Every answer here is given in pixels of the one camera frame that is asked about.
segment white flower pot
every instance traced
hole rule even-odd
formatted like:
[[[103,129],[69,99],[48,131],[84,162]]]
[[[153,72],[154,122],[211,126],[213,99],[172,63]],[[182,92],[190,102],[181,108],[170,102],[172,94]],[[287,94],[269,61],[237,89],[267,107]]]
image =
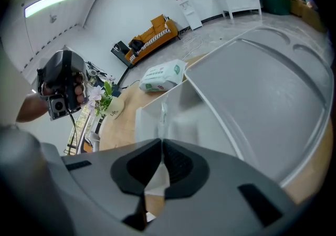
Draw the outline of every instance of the white flower pot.
[[[110,103],[109,107],[105,110],[104,114],[106,116],[109,116],[109,118],[112,118],[115,120],[120,113],[124,110],[125,102],[119,97],[112,98],[112,102]]]

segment orange sofa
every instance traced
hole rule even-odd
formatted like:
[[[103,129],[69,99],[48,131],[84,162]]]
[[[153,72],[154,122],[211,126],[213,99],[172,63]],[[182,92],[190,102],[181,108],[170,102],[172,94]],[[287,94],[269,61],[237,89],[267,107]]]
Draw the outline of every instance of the orange sofa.
[[[156,36],[157,34],[162,32],[164,29],[166,29],[166,26],[167,26],[167,28],[169,28],[169,30],[171,32],[163,35],[162,37],[160,37],[159,39],[154,41],[153,44],[150,44],[145,49],[141,50],[138,54],[138,57],[136,57],[133,60],[133,62],[132,62],[133,65],[136,64],[138,61],[140,61],[145,56],[147,56],[149,53],[151,53],[154,49],[156,49],[160,45],[164,44],[165,42],[167,42],[168,40],[170,40],[172,38],[178,37],[178,35],[179,35],[179,31],[178,31],[177,27],[175,26],[173,20],[169,19],[169,20],[165,21],[163,15],[160,15],[159,17],[151,20],[151,22],[152,22],[152,25],[153,25],[151,28],[149,28],[143,34],[141,34],[137,37],[134,37],[133,39],[141,40],[142,42],[146,43],[146,42],[150,41],[154,36]],[[133,55],[133,51],[130,50],[125,55],[126,60],[130,61],[132,55]]]

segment gray tile floor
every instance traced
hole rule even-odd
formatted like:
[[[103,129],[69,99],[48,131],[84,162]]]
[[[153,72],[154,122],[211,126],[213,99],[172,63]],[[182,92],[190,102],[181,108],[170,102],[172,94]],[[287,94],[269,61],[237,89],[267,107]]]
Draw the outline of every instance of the gray tile floor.
[[[188,30],[180,36],[181,40],[171,42],[131,69],[122,81],[121,87],[128,86],[135,80],[140,80],[145,72],[153,66],[175,59],[182,60],[199,45],[201,46],[188,55],[185,60],[208,53],[257,26],[270,26],[292,34],[314,49],[328,64],[331,64],[333,60],[333,51],[328,35],[316,31],[300,18],[293,15],[280,16],[269,13],[258,15],[257,12],[243,12],[234,14],[234,20],[230,20],[229,17],[219,18],[205,23],[203,27],[194,31]]]

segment fluorescent light fixture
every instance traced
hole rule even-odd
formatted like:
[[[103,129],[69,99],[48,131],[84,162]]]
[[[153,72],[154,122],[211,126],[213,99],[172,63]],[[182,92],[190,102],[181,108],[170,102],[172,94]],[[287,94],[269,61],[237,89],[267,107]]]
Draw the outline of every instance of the fluorescent light fixture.
[[[25,17],[28,18],[40,10],[62,1],[64,0],[40,0],[25,9]]]

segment gray plastic lid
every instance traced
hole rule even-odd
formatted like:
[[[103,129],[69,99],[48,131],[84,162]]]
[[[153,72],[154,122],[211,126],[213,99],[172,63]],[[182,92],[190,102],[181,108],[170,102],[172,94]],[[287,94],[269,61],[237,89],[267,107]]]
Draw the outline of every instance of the gray plastic lid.
[[[332,71],[289,34],[252,29],[190,66],[185,75],[229,133],[237,156],[283,186],[324,134]]]

